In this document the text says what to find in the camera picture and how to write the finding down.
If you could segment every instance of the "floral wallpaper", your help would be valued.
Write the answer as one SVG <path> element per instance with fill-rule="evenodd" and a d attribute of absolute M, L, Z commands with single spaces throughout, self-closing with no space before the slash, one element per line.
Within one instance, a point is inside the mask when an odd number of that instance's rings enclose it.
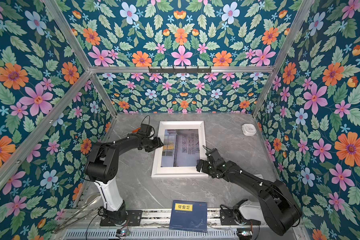
<path fill-rule="evenodd" d="M 260 113 L 314 240 L 360 240 L 360 0 L 311 8 Z"/>
<path fill-rule="evenodd" d="M 99 78 L 118 112 L 250 113 L 268 75 L 104 73 Z"/>
<path fill-rule="evenodd" d="M 64 14 L 94 66 L 265 66 L 301 2 L 85 0 Z"/>
<path fill-rule="evenodd" d="M 81 73 L 43 3 L 0 1 L 0 167 Z"/>
<path fill-rule="evenodd" d="M 0 239 L 51 237 L 82 186 L 86 155 L 110 122 L 109 111 L 88 81 L 1 190 Z M 10 143 L 0 136 L 1 142 Z"/>

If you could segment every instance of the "blue book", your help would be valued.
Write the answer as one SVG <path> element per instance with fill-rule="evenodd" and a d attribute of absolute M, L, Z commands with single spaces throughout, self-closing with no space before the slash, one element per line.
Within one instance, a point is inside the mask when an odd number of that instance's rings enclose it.
<path fill-rule="evenodd" d="M 174 200 L 169 229 L 206 232 L 206 202 Z"/>

